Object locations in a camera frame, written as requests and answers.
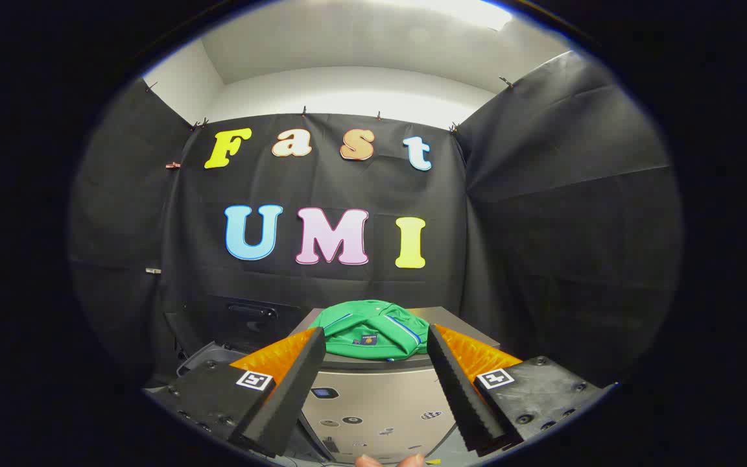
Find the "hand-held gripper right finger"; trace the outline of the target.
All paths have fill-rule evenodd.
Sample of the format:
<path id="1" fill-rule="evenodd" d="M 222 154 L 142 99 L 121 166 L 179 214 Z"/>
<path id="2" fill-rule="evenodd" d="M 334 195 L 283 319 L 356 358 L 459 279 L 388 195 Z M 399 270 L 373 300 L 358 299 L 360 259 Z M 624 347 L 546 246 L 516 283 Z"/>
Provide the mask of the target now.
<path id="1" fill-rule="evenodd" d="M 427 351 L 466 449 L 477 454 L 533 444 L 615 389 L 549 357 L 522 360 L 439 324 L 429 326 Z"/>

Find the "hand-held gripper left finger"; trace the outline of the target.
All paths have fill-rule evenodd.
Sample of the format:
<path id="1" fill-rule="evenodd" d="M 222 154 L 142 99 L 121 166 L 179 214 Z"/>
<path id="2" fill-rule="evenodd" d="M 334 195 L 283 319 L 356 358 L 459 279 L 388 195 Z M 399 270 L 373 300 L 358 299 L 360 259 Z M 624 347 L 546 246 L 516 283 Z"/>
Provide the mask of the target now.
<path id="1" fill-rule="evenodd" d="M 320 326 L 225 363 L 199 361 L 147 396 L 205 437 L 267 457 L 284 454 L 326 355 Z"/>

